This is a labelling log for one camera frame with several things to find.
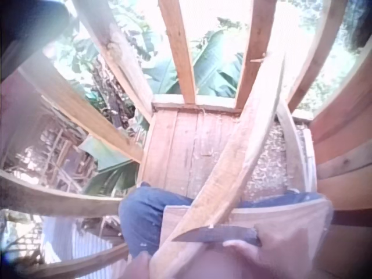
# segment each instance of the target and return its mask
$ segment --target knife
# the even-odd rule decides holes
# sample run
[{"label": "knife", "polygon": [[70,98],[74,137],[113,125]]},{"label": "knife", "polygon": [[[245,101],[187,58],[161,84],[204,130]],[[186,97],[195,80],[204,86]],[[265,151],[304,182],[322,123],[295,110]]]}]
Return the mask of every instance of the knife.
[{"label": "knife", "polygon": [[172,241],[179,242],[224,242],[226,240],[243,240],[254,246],[261,247],[255,228],[239,226],[215,225],[214,227],[200,227],[178,235]]}]

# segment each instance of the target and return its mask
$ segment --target jeans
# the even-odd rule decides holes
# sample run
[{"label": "jeans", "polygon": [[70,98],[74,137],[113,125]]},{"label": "jeans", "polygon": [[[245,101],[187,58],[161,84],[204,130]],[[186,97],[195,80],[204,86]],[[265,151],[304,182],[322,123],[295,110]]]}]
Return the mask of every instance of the jeans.
[{"label": "jeans", "polygon": [[[288,193],[258,202],[241,202],[238,208],[266,208],[291,205],[318,199],[318,193]],[[153,255],[159,249],[163,212],[167,205],[191,205],[193,199],[143,182],[119,205],[119,218],[123,237],[132,257],[147,251]]]}]

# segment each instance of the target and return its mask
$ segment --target wooden deck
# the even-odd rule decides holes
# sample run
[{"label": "wooden deck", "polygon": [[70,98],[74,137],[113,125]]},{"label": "wooden deck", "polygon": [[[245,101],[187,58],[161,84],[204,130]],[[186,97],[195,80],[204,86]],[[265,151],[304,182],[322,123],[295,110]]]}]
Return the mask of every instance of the wooden deck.
[{"label": "wooden deck", "polygon": [[[162,109],[154,119],[138,181],[196,197],[238,123],[238,115]],[[276,123],[242,199],[282,194],[288,186],[286,165],[285,141]]]}]

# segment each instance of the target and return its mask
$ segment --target hand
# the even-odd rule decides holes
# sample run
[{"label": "hand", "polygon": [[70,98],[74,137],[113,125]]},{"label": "hand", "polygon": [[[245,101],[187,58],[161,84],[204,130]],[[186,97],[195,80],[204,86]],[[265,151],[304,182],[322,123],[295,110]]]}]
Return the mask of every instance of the hand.
[{"label": "hand", "polygon": [[257,278],[305,278],[311,270],[307,229],[291,226],[255,227],[262,247],[241,240],[224,242],[245,256]]},{"label": "hand", "polygon": [[149,279],[149,262],[151,256],[148,252],[141,252],[126,267],[121,279]]}]

